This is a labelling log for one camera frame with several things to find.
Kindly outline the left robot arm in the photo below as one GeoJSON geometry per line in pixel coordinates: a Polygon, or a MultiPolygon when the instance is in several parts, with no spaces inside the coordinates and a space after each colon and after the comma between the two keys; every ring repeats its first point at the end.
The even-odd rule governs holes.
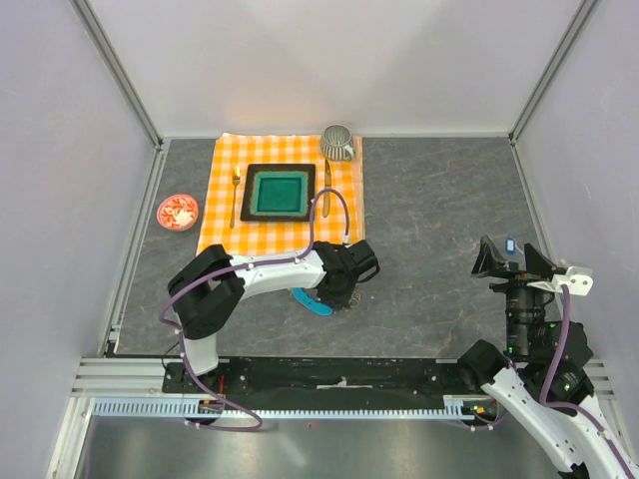
{"type": "Polygon", "coordinates": [[[168,283],[189,361],[185,381],[208,392],[219,381],[217,333],[238,304],[289,289],[316,314],[351,307],[355,287],[380,271],[369,244],[316,241],[306,249],[264,256],[230,255],[220,244],[205,248],[168,283]]]}

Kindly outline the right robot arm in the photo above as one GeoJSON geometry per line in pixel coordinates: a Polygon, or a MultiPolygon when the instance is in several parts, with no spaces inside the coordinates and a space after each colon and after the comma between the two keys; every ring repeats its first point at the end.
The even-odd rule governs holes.
{"type": "Polygon", "coordinates": [[[585,366],[593,352],[571,300],[587,295],[592,271],[554,263],[532,244],[525,265],[482,237],[472,276],[505,297],[506,348],[479,340],[459,359],[457,380],[484,392],[541,446],[562,478],[635,478],[638,465],[611,429],[585,366]]]}

